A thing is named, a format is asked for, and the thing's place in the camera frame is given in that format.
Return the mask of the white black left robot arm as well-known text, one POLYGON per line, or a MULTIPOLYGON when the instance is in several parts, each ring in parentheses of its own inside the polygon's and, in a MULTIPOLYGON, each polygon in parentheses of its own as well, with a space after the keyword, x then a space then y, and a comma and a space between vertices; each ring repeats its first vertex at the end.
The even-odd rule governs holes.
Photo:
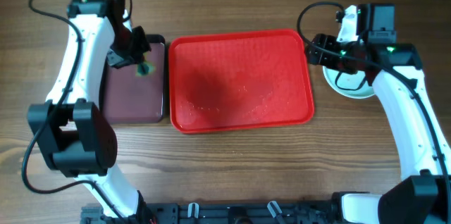
POLYGON ((129 28, 132 0, 72 0, 63 22, 68 44, 54 86, 43 104, 29 107, 31 147, 51 170, 84 185, 101 204, 107 223, 154 223, 139 190, 116 163, 116 134, 99 110, 104 69, 144 63, 144 30, 129 28))

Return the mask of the mint green rimmed plate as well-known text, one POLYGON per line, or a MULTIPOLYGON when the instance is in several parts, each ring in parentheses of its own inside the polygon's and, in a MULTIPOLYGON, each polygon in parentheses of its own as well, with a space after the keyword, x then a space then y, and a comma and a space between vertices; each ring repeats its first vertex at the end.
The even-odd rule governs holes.
POLYGON ((341 73, 323 67, 326 82, 338 93, 351 99, 367 99, 374 95, 373 88, 366 81, 363 71, 356 74, 341 73))

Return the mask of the green yellow sponge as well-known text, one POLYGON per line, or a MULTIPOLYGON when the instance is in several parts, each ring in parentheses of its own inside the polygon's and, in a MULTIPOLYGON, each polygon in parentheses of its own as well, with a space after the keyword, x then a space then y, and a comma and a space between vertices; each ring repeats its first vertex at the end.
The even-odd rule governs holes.
POLYGON ((136 76, 144 77, 146 75, 153 73, 154 70, 155 67, 150 62, 144 61, 142 63, 137 64, 136 76))

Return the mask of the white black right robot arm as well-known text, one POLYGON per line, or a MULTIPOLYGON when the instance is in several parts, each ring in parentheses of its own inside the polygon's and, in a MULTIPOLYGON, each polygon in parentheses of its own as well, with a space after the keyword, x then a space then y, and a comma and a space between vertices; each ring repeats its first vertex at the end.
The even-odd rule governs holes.
POLYGON ((393 4, 337 5, 337 36, 306 41, 312 65, 362 72, 381 102, 400 160, 400 183, 377 195, 338 192, 338 220, 348 223, 449 223, 450 145, 428 98, 420 55, 399 43, 393 4))

